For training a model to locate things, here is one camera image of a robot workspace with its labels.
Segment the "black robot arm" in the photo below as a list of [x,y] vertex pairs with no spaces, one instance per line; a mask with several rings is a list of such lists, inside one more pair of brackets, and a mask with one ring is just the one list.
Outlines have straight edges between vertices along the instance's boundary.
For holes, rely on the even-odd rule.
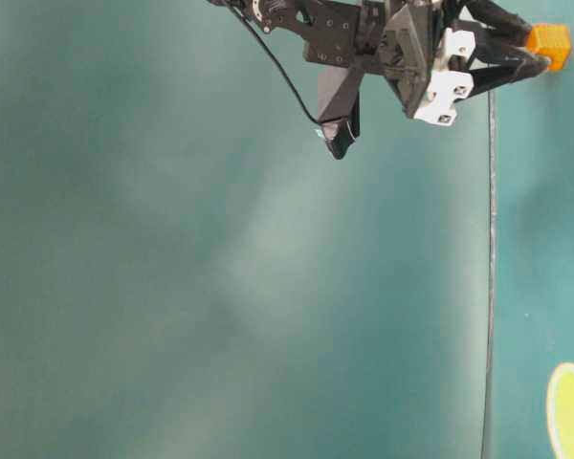
[[449,125],[453,105],[537,77],[552,60],[528,48],[534,27],[494,1],[226,1],[252,32],[304,43],[320,76],[319,125],[356,117],[365,75],[383,77],[410,119]]

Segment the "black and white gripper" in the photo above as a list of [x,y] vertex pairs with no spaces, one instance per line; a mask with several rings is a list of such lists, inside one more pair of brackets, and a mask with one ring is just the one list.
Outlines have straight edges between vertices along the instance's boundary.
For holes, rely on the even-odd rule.
[[[453,23],[466,8],[507,44],[524,47],[531,25],[490,0],[359,1],[355,35],[354,83],[379,75],[413,120],[450,126],[455,104],[500,86],[538,77],[550,69],[550,58],[524,53],[474,68],[475,35]],[[468,70],[451,68],[451,60]]]

